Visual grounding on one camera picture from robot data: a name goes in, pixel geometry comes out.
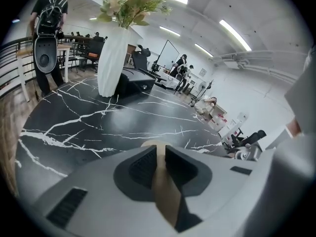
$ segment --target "wooden floor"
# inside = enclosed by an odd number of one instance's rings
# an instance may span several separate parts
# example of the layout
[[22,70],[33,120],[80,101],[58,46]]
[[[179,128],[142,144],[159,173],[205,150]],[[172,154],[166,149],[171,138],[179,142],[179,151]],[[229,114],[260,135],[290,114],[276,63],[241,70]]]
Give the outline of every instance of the wooden floor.
[[[89,68],[85,72],[79,69],[78,73],[76,73],[75,69],[68,72],[69,80],[83,79],[93,75],[95,75],[95,72]],[[51,75],[48,75],[47,78],[50,89],[56,89],[57,86]],[[8,187],[15,195],[17,195],[14,175],[15,150],[21,130],[28,116],[38,104],[35,97],[34,84],[38,95],[41,95],[36,80],[28,82],[26,90],[30,98],[29,102],[26,102],[21,87],[18,87],[0,99],[0,164]]]

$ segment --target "table leg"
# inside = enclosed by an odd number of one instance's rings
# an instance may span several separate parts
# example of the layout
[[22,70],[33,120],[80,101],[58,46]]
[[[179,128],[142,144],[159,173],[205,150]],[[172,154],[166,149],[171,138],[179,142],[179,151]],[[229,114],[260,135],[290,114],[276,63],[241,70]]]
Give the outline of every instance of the table leg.
[[27,102],[30,101],[28,93],[26,91],[26,87],[25,87],[25,79],[24,79],[24,73],[23,73],[23,64],[22,64],[22,58],[18,57],[18,73],[19,73],[19,79],[21,82],[21,87],[25,96],[25,99]]
[[66,51],[66,59],[65,59],[65,82],[68,82],[68,61],[69,61],[69,52],[70,52],[70,48]]

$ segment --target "white vase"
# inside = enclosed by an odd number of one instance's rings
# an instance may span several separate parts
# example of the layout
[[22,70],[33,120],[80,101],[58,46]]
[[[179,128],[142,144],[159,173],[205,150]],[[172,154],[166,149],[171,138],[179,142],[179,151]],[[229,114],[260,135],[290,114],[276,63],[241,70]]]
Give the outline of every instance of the white vase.
[[122,73],[130,31],[116,27],[105,41],[98,64],[98,89],[103,97],[112,97]]

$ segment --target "black pants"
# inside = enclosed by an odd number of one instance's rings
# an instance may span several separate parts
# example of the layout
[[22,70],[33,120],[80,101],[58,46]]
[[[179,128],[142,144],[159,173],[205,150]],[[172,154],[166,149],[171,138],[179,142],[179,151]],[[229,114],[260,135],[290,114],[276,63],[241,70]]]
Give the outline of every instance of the black pants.
[[176,87],[176,91],[179,89],[179,91],[181,91],[183,88],[184,88],[184,86],[187,84],[187,80],[186,79],[183,79],[183,81],[180,83],[180,84],[178,84],[178,86]]
[[[35,43],[36,38],[37,38],[36,36],[33,37],[33,50],[34,50],[34,43]],[[38,81],[39,88],[43,92],[44,95],[47,95],[50,92],[49,83],[48,83],[46,74],[43,73],[42,71],[40,71],[36,65],[34,52],[33,52],[33,61],[34,61],[34,69],[35,69],[35,73],[36,73],[36,79]],[[55,68],[51,72],[51,76],[53,77],[53,79],[58,87],[61,86],[62,84],[64,84],[64,80],[63,80],[63,77],[62,77],[60,69],[59,69],[58,61],[56,62]]]
[[177,68],[174,68],[170,73],[170,75],[174,78],[176,77],[177,74],[178,74]]

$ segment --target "whiteboard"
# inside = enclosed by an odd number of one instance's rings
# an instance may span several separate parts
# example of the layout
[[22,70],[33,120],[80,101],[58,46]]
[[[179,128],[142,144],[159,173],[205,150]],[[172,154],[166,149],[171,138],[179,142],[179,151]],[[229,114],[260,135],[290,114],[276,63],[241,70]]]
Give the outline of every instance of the whiteboard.
[[165,67],[168,70],[172,69],[172,64],[177,62],[179,56],[178,50],[167,40],[157,64],[161,67]]

